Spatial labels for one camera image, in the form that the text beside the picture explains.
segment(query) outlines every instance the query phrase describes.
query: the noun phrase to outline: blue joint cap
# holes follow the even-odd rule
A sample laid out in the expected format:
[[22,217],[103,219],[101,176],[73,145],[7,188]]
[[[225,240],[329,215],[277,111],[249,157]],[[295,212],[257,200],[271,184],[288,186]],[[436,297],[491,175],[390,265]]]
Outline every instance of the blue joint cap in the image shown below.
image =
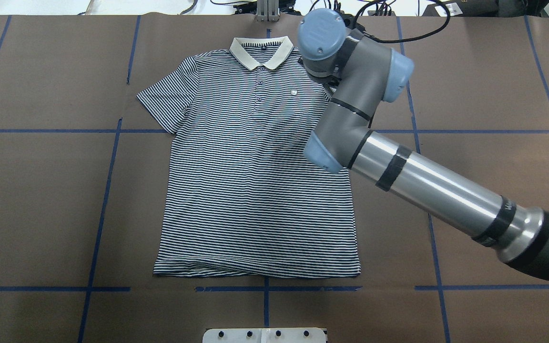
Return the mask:
[[414,71],[414,62],[408,57],[391,49],[391,65],[389,67],[389,77],[387,79],[387,88],[383,101],[394,102],[401,94],[401,90],[410,80],[410,75]]
[[303,58],[321,61],[333,56],[346,38],[340,14],[330,9],[310,11],[298,28],[299,50]]
[[305,146],[305,158],[319,168],[333,174],[342,169],[342,165],[329,153],[314,131],[311,132],[311,138]]

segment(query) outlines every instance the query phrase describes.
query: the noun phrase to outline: table surface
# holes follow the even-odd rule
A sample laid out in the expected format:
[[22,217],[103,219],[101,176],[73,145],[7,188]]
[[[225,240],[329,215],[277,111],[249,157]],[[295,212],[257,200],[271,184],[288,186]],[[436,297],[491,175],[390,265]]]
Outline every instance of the table surface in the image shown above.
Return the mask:
[[[0,342],[199,342],[262,326],[327,328],[332,343],[549,342],[549,282],[357,174],[357,278],[152,275],[173,137],[135,94],[233,37],[296,42],[299,19],[0,16]],[[440,19],[362,24],[396,39]],[[391,47],[416,71],[373,129],[549,209],[549,20],[453,18]]]

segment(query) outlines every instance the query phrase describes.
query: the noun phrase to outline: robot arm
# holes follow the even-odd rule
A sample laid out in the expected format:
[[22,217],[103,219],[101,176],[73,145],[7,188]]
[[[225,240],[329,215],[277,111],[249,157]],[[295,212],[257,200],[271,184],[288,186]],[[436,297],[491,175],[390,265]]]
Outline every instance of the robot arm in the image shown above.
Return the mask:
[[399,96],[411,60],[348,30],[327,9],[305,17],[298,40],[309,76],[337,84],[305,147],[307,159],[333,173],[353,169],[494,248],[501,262],[549,280],[549,211],[518,206],[366,127],[381,101]]

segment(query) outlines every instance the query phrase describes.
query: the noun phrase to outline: shirt placket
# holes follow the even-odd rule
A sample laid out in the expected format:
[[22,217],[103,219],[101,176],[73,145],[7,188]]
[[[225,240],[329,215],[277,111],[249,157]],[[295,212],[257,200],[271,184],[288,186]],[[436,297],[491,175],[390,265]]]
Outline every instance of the shirt placket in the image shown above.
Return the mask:
[[266,97],[266,68],[261,65],[255,70],[255,115],[261,117],[265,115],[265,97]]

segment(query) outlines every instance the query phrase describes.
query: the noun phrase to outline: metal bracket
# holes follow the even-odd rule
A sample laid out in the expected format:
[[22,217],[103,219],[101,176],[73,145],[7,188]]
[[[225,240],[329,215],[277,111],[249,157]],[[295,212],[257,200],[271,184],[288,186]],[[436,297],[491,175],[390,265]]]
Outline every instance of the metal bracket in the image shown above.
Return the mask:
[[257,21],[279,21],[279,0],[257,0]]
[[209,329],[203,343],[327,343],[320,328]]

